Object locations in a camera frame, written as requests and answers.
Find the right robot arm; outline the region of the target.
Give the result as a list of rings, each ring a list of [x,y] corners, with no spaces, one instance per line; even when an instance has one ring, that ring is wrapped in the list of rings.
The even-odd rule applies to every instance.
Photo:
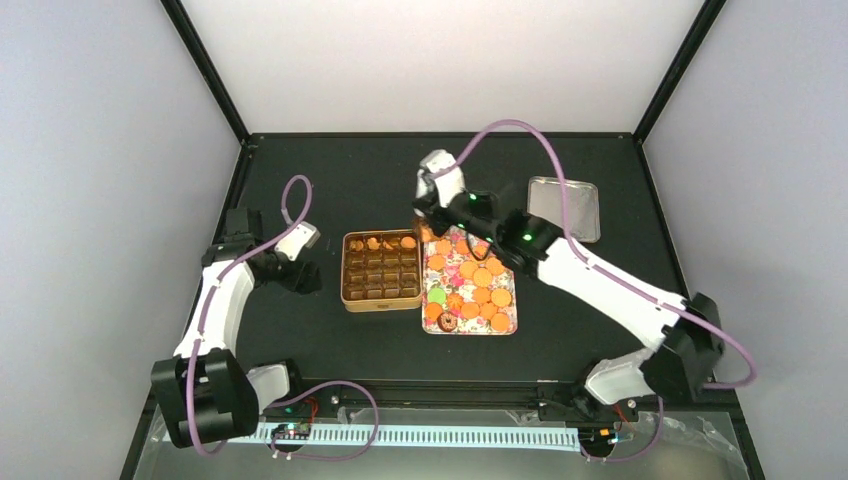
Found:
[[[651,394],[690,403],[706,388],[725,352],[718,307],[709,296],[686,299],[647,284],[526,211],[497,218],[488,193],[460,191],[443,204],[432,191],[413,206],[434,233],[457,227],[485,240],[508,269],[580,299],[640,341],[632,353],[595,363],[572,387],[569,401],[578,416],[593,419],[609,405]]]

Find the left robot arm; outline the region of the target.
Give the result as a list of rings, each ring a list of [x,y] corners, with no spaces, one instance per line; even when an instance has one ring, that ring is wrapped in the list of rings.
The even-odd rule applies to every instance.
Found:
[[[205,453],[208,445],[247,436],[264,409],[291,392],[297,376],[292,361],[246,370],[236,358],[236,343],[257,287],[277,283],[301,295],[320,289],[318,265],[300,257],[319,237],[315,226],[295,221],[264,240],[260,212],[227,212],[221,237],[202,257],[201,290],[189,327],[172,356],[151,370],[154,398],[175,447]]]

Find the green macaron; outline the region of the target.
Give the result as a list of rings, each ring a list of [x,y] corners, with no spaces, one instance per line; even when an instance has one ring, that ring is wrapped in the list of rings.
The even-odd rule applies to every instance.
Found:
[[[429,303],[443,305],[446,302],[446,298],[447,294],[445,290],[441,287],[431,288],[427,292],[427,301]]]

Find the gold cookie tin with tray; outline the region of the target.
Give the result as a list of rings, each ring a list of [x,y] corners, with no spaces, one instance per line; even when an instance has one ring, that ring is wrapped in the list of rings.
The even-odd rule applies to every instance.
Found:
[[[340,298],[347,311],[401,311],[422,305],[422,245],[415,231],[350,232],[342,247]]]

